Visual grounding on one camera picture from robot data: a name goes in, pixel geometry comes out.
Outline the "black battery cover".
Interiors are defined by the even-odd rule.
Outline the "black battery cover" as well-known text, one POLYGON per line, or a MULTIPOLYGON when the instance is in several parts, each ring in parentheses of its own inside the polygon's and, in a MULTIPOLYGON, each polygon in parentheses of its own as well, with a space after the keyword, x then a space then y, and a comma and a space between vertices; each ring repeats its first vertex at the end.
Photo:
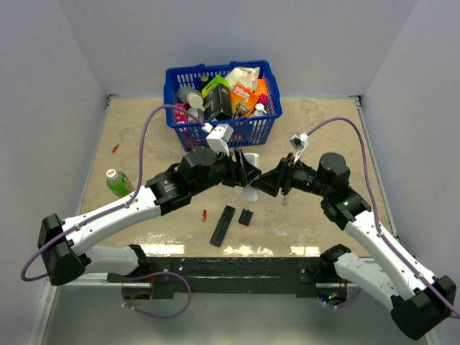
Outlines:
POLYGON ((253 216, 253 212, 250 211, 249 209, 243 209, 241 211, 241 215, 239 217, 239 224, 241 225, 244 225, 244 226, 248 226, 250 225, 250 222, 252 220, 252 216, 253 216))

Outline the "white red remote control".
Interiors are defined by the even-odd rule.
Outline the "white red remote control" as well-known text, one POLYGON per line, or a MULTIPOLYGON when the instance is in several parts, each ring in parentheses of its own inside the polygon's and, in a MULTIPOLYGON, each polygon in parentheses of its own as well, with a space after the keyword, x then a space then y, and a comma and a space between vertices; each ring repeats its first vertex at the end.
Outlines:
MULTIPOLYGON (((257 153, 248 152, 245 153, 244 156, 250 164, 259 168, 259 155, 257 153)), ((259 191, 250 185, 243 188, 242 194, 246 201, 255 203, 259 200, 259 191)))

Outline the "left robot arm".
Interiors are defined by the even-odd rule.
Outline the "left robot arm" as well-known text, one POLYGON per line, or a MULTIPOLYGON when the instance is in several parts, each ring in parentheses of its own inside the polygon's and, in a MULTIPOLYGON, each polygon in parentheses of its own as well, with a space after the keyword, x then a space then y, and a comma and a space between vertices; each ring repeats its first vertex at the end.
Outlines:
POLYGON ((140 222, 164 216, 190 204, 193 196, 222 184, 247 187, 259 177, 259 155, 215 153, 199 147, 142 185, 138 192, 94 211, 67 219, 52 214, 42 220, 39 253, 54 286, 88 273, 114 273, 133 282, 149 273, 139 245, 102 247, 104 239, 140 222))

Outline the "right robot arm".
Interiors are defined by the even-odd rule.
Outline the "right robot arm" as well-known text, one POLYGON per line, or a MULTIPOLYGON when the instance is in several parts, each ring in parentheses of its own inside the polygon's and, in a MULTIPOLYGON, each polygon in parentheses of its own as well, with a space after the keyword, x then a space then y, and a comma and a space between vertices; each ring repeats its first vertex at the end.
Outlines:
POLYGON ((396 326, 418 340, 452 315, 456 284, 436 276, 412 256, 380 223, 376 211, 349 184, 350 169, 343 156, 328 152, 313 169, 292 155, 260 175, 251 186, 273 197, 298 189, 322 198, 326 218, 359 242, 379 265, 373 269, 348 249, 323 253, 324 280, 353 282, 390 311, 396 326))

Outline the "black remote control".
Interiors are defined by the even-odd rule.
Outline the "black remote control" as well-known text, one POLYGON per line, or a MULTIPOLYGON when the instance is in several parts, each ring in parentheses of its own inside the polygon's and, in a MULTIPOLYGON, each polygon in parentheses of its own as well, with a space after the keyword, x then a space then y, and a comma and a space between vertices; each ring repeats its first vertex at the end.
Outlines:
POLYGON ((225 206, 218 223, 216 225, 216 228, 213 232, 213 235, 210 239, 210 244, 215 246, 215 247, 220 247, 224 237, 226 235, 226 232, 229 228, 229 225, 231 223, 231 220, 233 219, 234 213, 235 213, 235 208, 232 206, 225 206))

